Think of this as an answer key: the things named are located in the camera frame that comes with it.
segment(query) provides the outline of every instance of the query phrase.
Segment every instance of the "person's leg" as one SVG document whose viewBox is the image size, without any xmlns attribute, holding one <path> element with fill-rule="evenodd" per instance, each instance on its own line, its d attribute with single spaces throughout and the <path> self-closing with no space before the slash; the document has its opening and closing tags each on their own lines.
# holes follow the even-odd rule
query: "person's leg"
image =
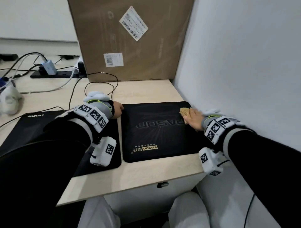
<svg viewBox="0 0 301 228">
<path fill-rule="evenodd" d="M 178 196 L 168 213 L 170 228 L 210 228 L 202 199 L 194 192 Z"/>
<path fill-rule="evenodd" d="M 120 228 L 120 219 L 103 196 L 87 199 L 77 228 Z"/>
</svg>

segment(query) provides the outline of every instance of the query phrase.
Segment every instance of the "yellow sponge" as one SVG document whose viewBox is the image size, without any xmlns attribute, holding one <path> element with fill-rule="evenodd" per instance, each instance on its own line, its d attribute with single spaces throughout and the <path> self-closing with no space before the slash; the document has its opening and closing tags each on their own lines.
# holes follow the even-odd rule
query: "yellow sponge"
<svg viewBox="0 0 301 228">
<path fill-rule="evenodd" d="M 189 108 L 180 108 L 180 114 L 181 114 L 181 116 L 189 116 L 190 117 Z"/>
</svg>

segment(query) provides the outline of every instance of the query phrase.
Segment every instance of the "white label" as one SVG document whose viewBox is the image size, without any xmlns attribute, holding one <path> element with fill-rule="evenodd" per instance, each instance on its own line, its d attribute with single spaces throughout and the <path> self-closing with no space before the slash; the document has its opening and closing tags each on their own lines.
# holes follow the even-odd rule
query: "white label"
<svg viewBox="0 0 301 228">
<path fill-rule="evenodd" d="M 148 30 L 148 27 L 143 22 L 131 6 L 119 21 L 129 34 L 138 41 L 142 35 Z"/>
<path fill-rule="evenodd" d="M 107 53 L 104 54 L 104 61 L 107 67 L 123 66 L 122 53 Z"/>
</svg>

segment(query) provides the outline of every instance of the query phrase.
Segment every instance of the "mouse pad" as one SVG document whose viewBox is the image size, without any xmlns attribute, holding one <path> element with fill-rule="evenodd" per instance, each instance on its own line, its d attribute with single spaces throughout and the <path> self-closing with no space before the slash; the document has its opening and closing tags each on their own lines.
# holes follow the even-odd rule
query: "mouse pad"
<svg viewBox="0 0 301 228">
<path fill-rule="evenodd" d="M 124 104 L 121 115 L 123 160 L 143 160 L 198 153 L 210 145 L 203 132 L 184 123 L 186 101 Z"/>
<path fill-rule="evenodd" d="M 34 115 L 28 113 L 28 115 L 25 114 L 22 116 L 1 145 L 0 156 L 9 150 L 12 150 L 13 148 L 17 148 L 26 144 L 33 138 L 40 135 L 43 132 L 43 128 L 56 116 L 62 114 L 63 112 L 64 111 L 48 111 L 38 112 Z M 84 154 L 81 162 L 79 163 L 79 166 L 73 175 L 74 177 L 114 169 L 121 165 L 117 120 L 110 120 L 101 133 L 103 136 L 112 137 L 117 142 L 110 164 L 106 167 L 92 165 L 90 163 L 90 157 L 94 148 L 90 147 L 88 152 Z"/>
</svg>

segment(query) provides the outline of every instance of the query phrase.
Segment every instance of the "wooden desk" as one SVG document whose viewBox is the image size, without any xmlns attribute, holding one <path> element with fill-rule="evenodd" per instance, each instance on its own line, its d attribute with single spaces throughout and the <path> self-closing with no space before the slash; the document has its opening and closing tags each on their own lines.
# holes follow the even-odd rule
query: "wooden desk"
<svg viewBox="0 0 301 228">
<path fill-rule="evenodd" d="M 16 80 L 20 92 L 45 90 L 62 85 L 67 79 L 30 79 L 28 76 Z M 72 88 L 77 79 L 72 79 L 65 87 L 54 92 L 25 94 L 21 111 L 12 116 L 0 117 L 0 125 L 27 112 L 35 112 L 54 106 L 68 108 Z M 84 87 L 88 79 L 82 79 L 76 86 L 71 106 L 80 104 L 85 96 Z M 92 83 L 87 91 L 109 93 L 112 87 L 103 83 Z M 169 80 L 120 82 L 114 91 L 113 100 L 120 103 L 151 103 L 183 101 Z M 17 121 L 0 128 L 0 144 L 13 129 Z M 121 141 L 121 124 L 118 119 L 119 140 Z M 203 172 L 198 154 L 126 163 L 116 169 L 93 173 L 70 180 L 58 205 L 84 200 L 98 195 L 106 195 L 127 189 L 137 188 L 158 182 L 172 180 Z"/>
</svg>

